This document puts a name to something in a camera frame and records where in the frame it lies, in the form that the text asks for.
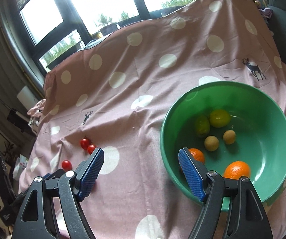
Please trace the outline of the large orange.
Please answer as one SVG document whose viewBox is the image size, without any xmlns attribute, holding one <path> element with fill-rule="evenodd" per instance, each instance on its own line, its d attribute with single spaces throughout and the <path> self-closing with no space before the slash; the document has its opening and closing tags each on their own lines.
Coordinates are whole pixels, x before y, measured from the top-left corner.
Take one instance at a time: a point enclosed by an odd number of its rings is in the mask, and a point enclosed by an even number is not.
<svg viewBox="0 0 286 239">
<path fill-rule="evenodd" d="M 250 166 L 243 161 L 235 161 L 229 164 L 223 174 L 224 178 L 238 180 L 240 177 L 251 176 Z"/>
</svg>

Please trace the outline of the small orange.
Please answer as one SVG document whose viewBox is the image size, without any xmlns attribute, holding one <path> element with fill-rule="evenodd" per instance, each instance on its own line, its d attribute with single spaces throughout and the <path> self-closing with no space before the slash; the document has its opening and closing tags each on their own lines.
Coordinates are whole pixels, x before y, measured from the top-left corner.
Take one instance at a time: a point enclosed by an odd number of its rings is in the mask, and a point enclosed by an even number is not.
<svg viewBox="0 0 286 239">
<path fill-rule="evenodd" d="M 196 161 L 200 161 L 203 164 L 205 163 L 205 156 L 202 151 L 197 148 L 189 148 L 188 150 Z"/>
</svg>

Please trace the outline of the tan round fruit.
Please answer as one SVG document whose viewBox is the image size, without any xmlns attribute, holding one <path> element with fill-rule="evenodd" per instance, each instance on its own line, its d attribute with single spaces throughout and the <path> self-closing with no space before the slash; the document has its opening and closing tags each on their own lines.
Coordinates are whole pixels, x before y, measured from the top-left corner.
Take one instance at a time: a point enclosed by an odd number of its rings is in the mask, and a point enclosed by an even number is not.
<svg viewBox="0 0 286 239">
<path fill-rule="evenodd" d="M 216 151 L 219 148 L 219 140 L 216 136 L 208 136 L 204 140 L 204 146 L 210 152 Z"/>
<path fill-rule="evenodd" d="M 225 144 L 227 144 L 227 145 L 231 145 L 231 144 L 235 143 L 235 141 L 236 141 L 235 131 L 234 130 L 227 130 L 223 134 L 223 140 L 224 140 Z"/>
</svg>

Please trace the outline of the small red tomato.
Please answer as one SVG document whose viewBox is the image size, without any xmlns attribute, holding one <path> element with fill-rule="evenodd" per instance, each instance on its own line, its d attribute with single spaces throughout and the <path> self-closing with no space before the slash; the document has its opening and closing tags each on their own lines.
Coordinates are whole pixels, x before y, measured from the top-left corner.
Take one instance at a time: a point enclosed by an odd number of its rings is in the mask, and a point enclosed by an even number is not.
<svg viewBox="0 0 286 239">
<path fill-rule="evenodd" d="M 89 145 L 87 148 L 88 154 L 91 155 L 95 151 L 95 149 L 96 149 L 96 145 L 94 144 Z"/>
</svg>

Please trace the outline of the bright green fruit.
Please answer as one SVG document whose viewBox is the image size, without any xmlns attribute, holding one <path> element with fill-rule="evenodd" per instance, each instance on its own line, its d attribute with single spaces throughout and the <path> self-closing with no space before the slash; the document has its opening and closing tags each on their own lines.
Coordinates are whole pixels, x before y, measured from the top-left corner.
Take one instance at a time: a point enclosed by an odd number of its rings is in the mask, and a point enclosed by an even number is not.
<svg viewBox="0 0 286 239">
<path fill-rule="evenodd" d="M 210 124 L 215 128 L 227 126 L 231 121 L 231 115 L 224 109 L 213 110 L 210 113 Z"/>
</svg>

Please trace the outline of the pale green fruit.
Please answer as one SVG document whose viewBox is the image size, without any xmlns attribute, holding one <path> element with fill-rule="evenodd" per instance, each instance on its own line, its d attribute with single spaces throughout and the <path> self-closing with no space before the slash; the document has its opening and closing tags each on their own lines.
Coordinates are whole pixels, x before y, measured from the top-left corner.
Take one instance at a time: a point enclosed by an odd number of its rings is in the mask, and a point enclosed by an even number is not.
<svg viewBox="0 0 286 239">
<path fill-rule="evenodd" d="M 205 115 L 199 115 L 194 122 L 194 129 L 196 136 L 202 138 L 207 136 L 210 132 L 210 122 Z"/>
</svg>

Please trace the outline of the red tomato left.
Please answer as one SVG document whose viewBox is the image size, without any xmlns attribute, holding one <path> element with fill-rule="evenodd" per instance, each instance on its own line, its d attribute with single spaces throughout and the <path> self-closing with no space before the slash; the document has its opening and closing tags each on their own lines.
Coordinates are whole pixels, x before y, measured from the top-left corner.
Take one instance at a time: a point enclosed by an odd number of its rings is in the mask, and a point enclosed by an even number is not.
<svg viewBox="0 0 286 239">
<path fill-rule="evenodd" d="M 61 167 L 65 172 L 72 170 L 72 164 L 68 160 L 63 160 L 61 163 Z"/>
</svg>

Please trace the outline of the red tomato far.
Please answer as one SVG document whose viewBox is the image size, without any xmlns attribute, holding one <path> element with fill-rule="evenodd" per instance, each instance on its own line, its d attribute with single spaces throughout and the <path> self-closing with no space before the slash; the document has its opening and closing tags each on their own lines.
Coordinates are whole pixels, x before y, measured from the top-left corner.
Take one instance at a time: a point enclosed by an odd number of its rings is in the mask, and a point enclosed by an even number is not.
<svg viewBox="0 0 286 239">
<path fill-rule="evenodd" d="M 80 146 L 83 150 L 87 150 L 88 147 L 91 145 L 91 140 L 87 137 L 84 137 L 80 140 Z"/>
</svg>

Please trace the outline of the green plastic bowl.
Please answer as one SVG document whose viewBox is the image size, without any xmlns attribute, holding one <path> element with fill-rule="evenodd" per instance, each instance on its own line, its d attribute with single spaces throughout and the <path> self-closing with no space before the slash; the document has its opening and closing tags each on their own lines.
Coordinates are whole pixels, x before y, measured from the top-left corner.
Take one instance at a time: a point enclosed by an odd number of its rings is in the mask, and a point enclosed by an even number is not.
<svg viewBox="0 0 286 239">
<path fill-rule="evenodd" d="M 176 187 L 197 201 L 179 165 L 183 147 L 208 170 L 228 178 L 247 175 L 265 206 L 286 187 L 286 116 L 253 86 L 232 81 L 200 85 L 182 95 L 164 118 L 164 166 Z"/>
</svg>

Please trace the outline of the white paper roll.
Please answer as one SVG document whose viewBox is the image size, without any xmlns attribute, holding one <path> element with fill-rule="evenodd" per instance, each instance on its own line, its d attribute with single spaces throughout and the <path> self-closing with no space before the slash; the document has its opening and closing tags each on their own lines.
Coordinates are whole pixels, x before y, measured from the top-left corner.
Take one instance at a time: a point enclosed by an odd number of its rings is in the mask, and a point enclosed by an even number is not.
<svg viewBox="0 0 286 239">
<path fill-rule="evenodd" d="M 27 86 L 24 86 L 20 92 L 18 92 L 16 98 L 21 102 L 26 110 L 30 110 L 39 102 Z"/>
</svg>

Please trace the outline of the pink polka dot cloth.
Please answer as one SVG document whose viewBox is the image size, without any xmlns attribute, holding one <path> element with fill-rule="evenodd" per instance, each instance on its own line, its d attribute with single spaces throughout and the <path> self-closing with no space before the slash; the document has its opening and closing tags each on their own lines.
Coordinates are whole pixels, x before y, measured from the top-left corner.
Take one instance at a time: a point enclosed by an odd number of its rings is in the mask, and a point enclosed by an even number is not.
<svg viewBox="0 0 286 239">
<path fill-rule="evenodd" d="M 82 202 L 97 238 L 186 238 L 200 208 L 170 180 L 160 129 L 172 103 L 202 84 L 237 81 L 269 95 L 286 115 L 286 64 L 253 0 L 196 0 L 79 51 L 46 76 L 46 104 L 19 190 L 63 160 L 86 160 L 84 136 L 106 155 Z M 265 209 L 286 236 L 286 179 Z"/>
</svg>

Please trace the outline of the black plant trough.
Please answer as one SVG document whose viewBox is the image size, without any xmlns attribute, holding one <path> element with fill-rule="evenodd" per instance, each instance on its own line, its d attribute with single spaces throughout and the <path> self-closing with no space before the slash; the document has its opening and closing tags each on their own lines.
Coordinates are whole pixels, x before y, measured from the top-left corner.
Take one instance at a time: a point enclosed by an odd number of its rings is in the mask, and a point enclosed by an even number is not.
<svg viewBox="0 0 286 239">
<path fill-rule="evenodd" d="M 136 22 L 141 21 L 141 17 L 140 16 L 134 16 L 131 18 L 127 18 L 125 20 L 119 21 L 117 23 L 111 23 L 110 25 L 104 26 L 100 29 L 100 33 L 102 33 L 104 36 L 115 32 L 118 29 L 121 29 L 124 26 L 127 26 L 129 24 L 133 24 Z"/>
</svg>

